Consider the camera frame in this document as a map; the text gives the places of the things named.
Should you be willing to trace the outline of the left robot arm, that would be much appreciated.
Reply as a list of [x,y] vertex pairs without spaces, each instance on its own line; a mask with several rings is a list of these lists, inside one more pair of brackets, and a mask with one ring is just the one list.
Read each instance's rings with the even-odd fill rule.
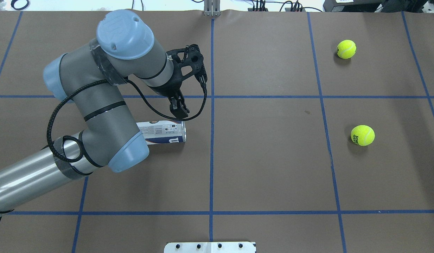
[[45,130],[46,146],[0,169],[0,216],[98,168],[116,173],[139,164],[149,149],[119,86],[142,80],[167,98],[175,119],[185,118],[181,69],[190,46],[165,50],[132,10],[114,10],[87,44],[45,66],[43,79],[59,104]]

